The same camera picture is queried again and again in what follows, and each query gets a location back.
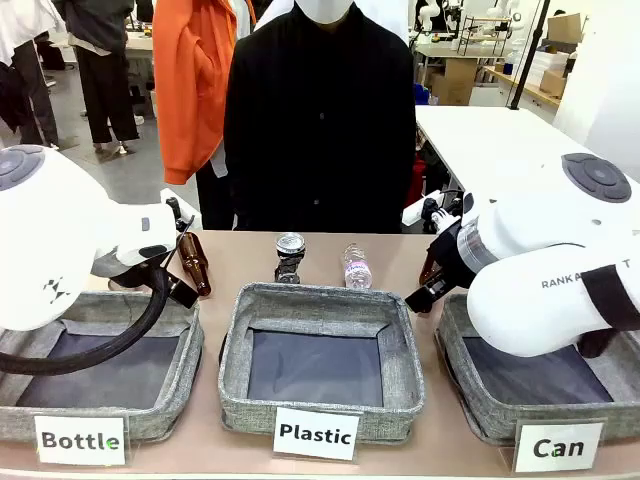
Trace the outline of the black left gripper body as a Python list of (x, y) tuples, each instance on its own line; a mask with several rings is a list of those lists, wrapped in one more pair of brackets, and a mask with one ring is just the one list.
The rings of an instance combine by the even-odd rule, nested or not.
[(115, 289), (148, 288), (150, 291), (169, 293), (171, 291), (169, 274), (157, 262), (146, 261), (136, 265), (126, 272), (111, 277), (109, 285)]

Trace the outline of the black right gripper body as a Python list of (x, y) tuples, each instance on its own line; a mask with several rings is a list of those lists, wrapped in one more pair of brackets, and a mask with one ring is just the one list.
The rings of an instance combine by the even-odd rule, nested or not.
[(434, 260), (435, 272), (430, 276), (428, 285), (435, 289), (468, 289), (474, 280), (473, 272), (463, 261), (458, 250), (457, 238), (461, 222), (456, 221), (430, 244), (429, 255)]

